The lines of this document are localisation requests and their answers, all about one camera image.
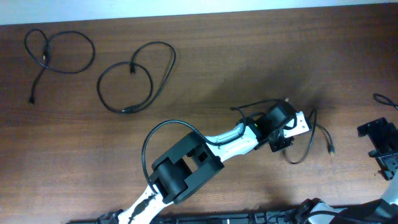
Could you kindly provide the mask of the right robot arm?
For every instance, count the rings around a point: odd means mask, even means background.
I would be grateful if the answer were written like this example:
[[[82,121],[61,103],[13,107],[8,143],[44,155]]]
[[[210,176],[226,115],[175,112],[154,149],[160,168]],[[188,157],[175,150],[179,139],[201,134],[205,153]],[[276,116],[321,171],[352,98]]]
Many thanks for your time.
[[[388,188],[379,199],[340,210],[320,202],[299,223],[397,223],[397,127],[378,118],[357,130],[358,136],[368,136],[373,143],[368,155],[379,164]]]

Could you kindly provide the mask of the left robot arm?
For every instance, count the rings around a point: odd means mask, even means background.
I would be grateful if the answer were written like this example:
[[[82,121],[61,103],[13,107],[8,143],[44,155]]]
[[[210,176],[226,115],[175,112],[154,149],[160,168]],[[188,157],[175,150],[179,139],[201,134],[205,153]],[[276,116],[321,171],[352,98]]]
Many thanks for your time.
[[[294,136],[311,130],[302,112],[288,102],[277,100],[267,112],[243,115],[236,126],[217,136],[204,136],[181,120],[175,124],[191,131],[144,172],[148,186],[127,210],[120,209],[97,218],[97,223],[150,223],[164,208],[184,202],[224,168],[224,162],[269,144],[279,151]]]

